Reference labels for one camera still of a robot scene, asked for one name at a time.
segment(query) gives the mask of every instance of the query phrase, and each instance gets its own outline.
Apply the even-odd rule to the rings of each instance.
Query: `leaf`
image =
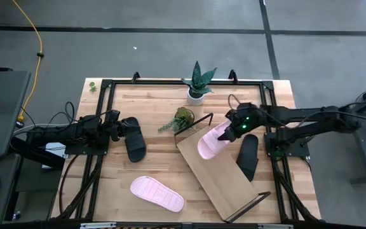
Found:
[[[205,88],[207,86],[206,83],[198,83],[197,85],[195,85],[194,87],[197,89],[197,90],[201,90],[203,88]]]
[[[211,90],[211,88],[203,88],[203,89],[201,89],[201,90],[198,90],[198,93],[200,93],[201,95],[207,94],[207,93],[209,93],[209,92],[213,92],[213,91]]]
[[[193,81],[194,85],[198,84],[198,79],[201,77],[201,69],[198,61],[196,61],[193,69],[193,75],[191,76],[191,81]]]
[[[97,89],[97,87],[96,87],[96,86],[92,86],[92,87],[90,88],[90,91],[91,91],[91,92],[95,92],[95,91],[96,91],[96,89]]]
[[[167,123],[166,125],[162,126],[161,128],[158,129],[158,132],[162,132],[165,131],[167,129],[170,129],[175,123],[175,118],[172,119],[169,123]]]
[[[191,96],[194,96],[194,98],[196,97],[196,94],[198,95],[198,98],[200,98],[203,94],[201,94],[197,88],[192,87],[191,88]]]
[[[216,70],[217,70],[217,68],[215,68],[213,71],[208,71],[208,72],[204,73],[201,76],[202,82],[205,83],[206,85],[209,84],[209,82],[213,79],[214,73]]]
[[[193,87],[193,82],[192,82],[192,81],[190,81],[190,80],[185,80],[185,79],[183,79],[183,78],[181,78],[181,80],[182,80],[182,82],[183,82],[184,84],[188,85],[190,88],[192,88],[192,87]]]

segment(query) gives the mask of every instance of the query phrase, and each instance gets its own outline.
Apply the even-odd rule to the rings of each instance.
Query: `tilted wooden board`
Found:
[[[204,127],[177,144],[197,180],[222,219],[227,219],[258,194],[231,155],[224,151],[204,160],[197,150],[199,140],[210,131]]]
[[[87,78],[81,94],[77,117],[95,114],[99,90],[90,91],[89,84],[94,82],[101,86],[102,78]],[[288,80],[274,82],[276,102],[279,106],[294,108],[292,89]],[[115,89],[113,109],[121,111],[120,118],[134,116],[138,119],[147,144],[147,154],[138,163],[131,163],[126,154],[124,140],[110,142],[108,154],[104,157],[100,184],[98,186],[97,203],[94,221],[157,221],[157,222],[221,222],[221,217],[211,203],[204,189],[196,179],[186,160],[176,148],[173,131],[158,133],[158,128],[168,123],[176,109],[184,106],[191,109],[198,120],[208,113],[214,113],[212,127],[226,121],[224,115],[229,110],[227,97],[235,94],[241,101],[261,103],[259,89],[253,86],[211,86],[214,93],[206,94],[201,106],[190,106],[187,101],[185,85],[117,85]],[[103,111],[106,109],[109,91],[104,98]],[[197,125],[196,130],[188,130],[177,136],[177,141],[184,140],[190,134],[205,127],[208,121]],[[250,211],[238,218],[235,223],[277,223],[280,221],[278,203],[276,201],[275,184],[272,166],[266,156],[263,135],[264,128],[251,132],[259,138],[259,163],[252,185],[257,193],[270,191],[272,194]],[[233,160],[238,156],[242,138],[227,147],[227,153]],[[70,159],[66,160],[64,170]],[[78,190],[85,166],[85,156],[79,156],[66,177],[63,189],[63,206],[70,204]],[[300,158],[289,158],[290,175],[296,194],[304,205],[316,217],[320,217],[311,173],[306,162]],[[139,176],[151,176],[167,187],[182,195],[186,204],[179,213],[170,212],[158,205],[135,197],[129,190],[134,179]],[[288,215],[290,208],[288,197],[282,189]],[[87,194],[85,210],[90,201]],[[51,216],[59,215],[58,196]]]

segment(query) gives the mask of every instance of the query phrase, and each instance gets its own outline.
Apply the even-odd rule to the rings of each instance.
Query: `white pot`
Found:
[[[204,102],[205,95],[201,96],[200,98],[193,98],[190,96],[190,88],[187,90],[187,102],[192,106],[199,106],[202,105]]]

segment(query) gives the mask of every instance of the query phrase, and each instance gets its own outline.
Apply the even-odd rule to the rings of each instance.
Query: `small succulent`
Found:
[[[95,86],[95,83],[94,82],[91,82],[89,84],[89,86],[90,86],[90,91],[91,92],[95,92],[97,90],[97,87]]]
[[[168,130],[170,128],[173,128],[174,132],[177,132],[190,124],[192,124],[194,121],[194,117],[192,115],[192,112],[184,107],[177,108],[177,112],[175,114],[175,118],[173,118],[169,123],[162,126],[158,129],[159,132]]]
[[[185,80],[183,78],[181,80],[183,81],[183,83],[189,86],[190,88],[189,93],[193,97],[200,98],[204,94],[212,92],[211,88],[208,88],[206,86],[213,79],[216,70],[217,68],[215,68],[213,71],[208,71],[203,75],[201,75],[200,65],[198,64],[198,61],[196,61],[196,64],[194,65],[193,69],[193,75],[191,76],[191,80]]]

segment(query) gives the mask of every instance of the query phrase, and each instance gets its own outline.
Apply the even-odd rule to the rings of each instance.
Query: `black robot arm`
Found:
[[[108,137],[113,141],[123,137],[119,114],[116,110],[109,111],[105,122],[99,115],[87,115],[65,127],[35,127],[27,133],[26,143],[38,147],[49,142],[60,142],[65,146],[101,147]]]
[[[278,128],[275,138],[277,145],[330,131],[351,133],[360,128],[360,123],[350,114],[353,115],[353,112],[349,107],[289,109],[283,106],[260,106],[258,108],[250,102],[241,103],[237,109],[232,109],[226,114],[231,124],[218,140],[233,142],[260,126]],[[295,128],[286,127],[286,124],[297,121],[314,123]]]

